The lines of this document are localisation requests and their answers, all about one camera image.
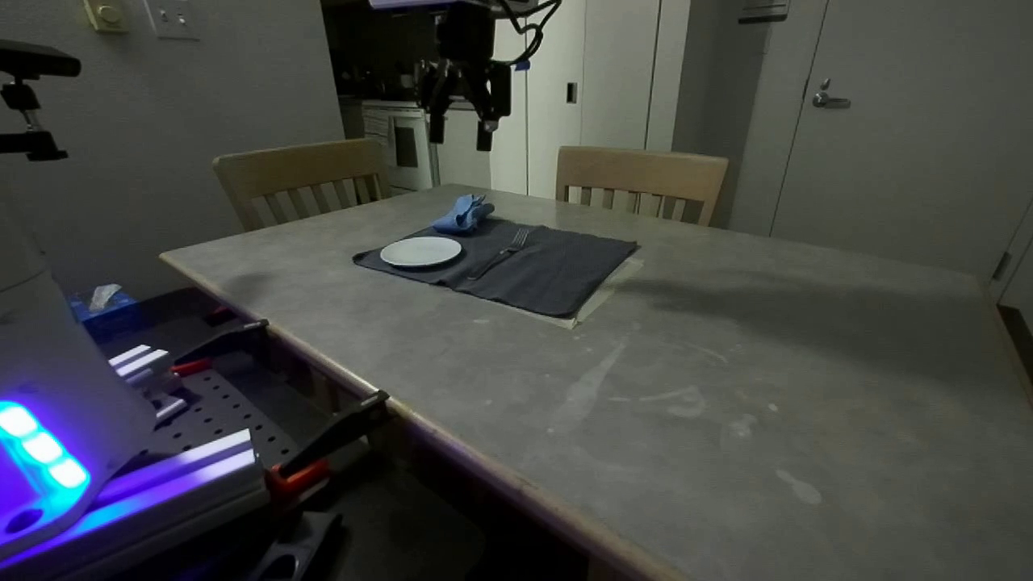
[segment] wooden chair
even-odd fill
[[[372,140],[220,156],[212,169],[245,228],[384,196],[382,145]]]
[[[568,145],[558,152],[554,199],[710,223],[727,157]]]

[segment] blue led light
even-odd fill
[[[18,403],[0,403],[0,429],[5,435],[27,439],[40,429],[35,417]]]
[[[82,486],[89,482],[88,468],[77,465],[73,458],[63,458],[63,462],[50,465],[49,472],[62,486]]]
[[[35,433],[31,439],[22,439],[22,450],[40,462],[40,465],[50,465],[63,456],[63,445],[49,435],[49,433]]]

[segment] wire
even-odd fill
[[[536,14],[550,9],[550,14],[541,15],[541,22],[521,22],[517,14],[513,14],[513,6],[510,6],[510,0],[497,0],[497,4],[503,6],[510,27],[513,27],[521,34],[529,34],[529,32],[531,32],[531,40],[525,41],[525,49],[510,62],[510,63],[525,63],[525,62],[541,49],[541,41],[546,41],[546,22],[554,15],[554,9],[558,9],[562,0],[550,0],[550,4],[531,6],[529,14],[522,14],[522,15],[536,15]]]

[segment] blue cloth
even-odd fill
[[[451,210],[433,223],[436,233],[479,233],[482,223],[494,212],[494,202],[474,194],[451,199]]]

